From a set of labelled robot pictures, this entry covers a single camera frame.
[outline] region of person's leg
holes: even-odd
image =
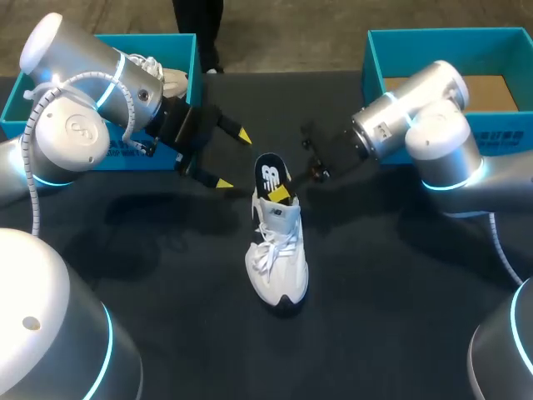
[[[207,2],[211,0],[172,0],[180,33],[197,35],[203,72],[218,68],[218,56],[212,34]]]
[[[207,0],[207,11],[211,21],[213,42],[217,40],[222,14],[224,13],[224,0]]]

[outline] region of concrete floor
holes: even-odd
[[[0,0],[0,76],[55,11],[92,33],[177,31],[171,0]],[[359,69],[366,31],[522,26],[533,0],[226,0],[218,47],[228,72]]]

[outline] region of white shoelace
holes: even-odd
[[[262,222],[259,225],[259,232],[261,232],[265,241],[257,246],[256,253],[252,259],[253,268],[260,274],[268,273],[268,279],[270,280],[270,272],[277,258],[290,257],[296,252],[299,229],[299,223],[297,222],[287,235],[280,235],[267,229],[265,223]]]
[[[163,82],[163,67],[154,57],[146,58],[141,54],[129,54],[127,57],[144,71]]]

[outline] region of blue bin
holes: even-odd
[[[97,35],[109,46],[127,54],[137,53],[152,56],[165,68],[180,69],[189,76],[187,102],[194,106],[202,104],[202,69],[197,53],[196,36],[191,34],[157,35]],[[7,138],[23,132],[32,103],[22,94],[34,87],[30,77],[18,75],[6,107],[0,117],[0,125]],[[146,157],[122,142],[123,128],[107,123],[111,146],[107,157],[95,168],[100,171],[161,171],[173,170],[177,153],[160,145],[153,157]],[[132,135],[134,140],[151,143],[153,139],[144,131]]]
[[[533,148],[533,41],[521,27],[369,31],[363,62],[365,103],[386,92],[384,78],[409,77],[435,60],[463,76],[502,76],[517,112],[466,112],[487,156]],[[409,163],[405,149],[384,163]]]

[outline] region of black tabletop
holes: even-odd
[[[343,125],[361,106],[360,78],[228,74],[207,79],[207,97],[295,175],[308,157],[300,125]],[[0,80],[0,97],[12,83]],[[472,399],[468,343],[513,288],[485,220],[440,216],[411,167],[369,163],[298,194],[310,287],[288,319],[247,278],[250,199],[173,172],[87,174],[42,199],[42,239],[131,333],[145,399]],[[525,273],[531,219],[500,220]],[[0,225],[28,230],[29,202],[0,211]]]

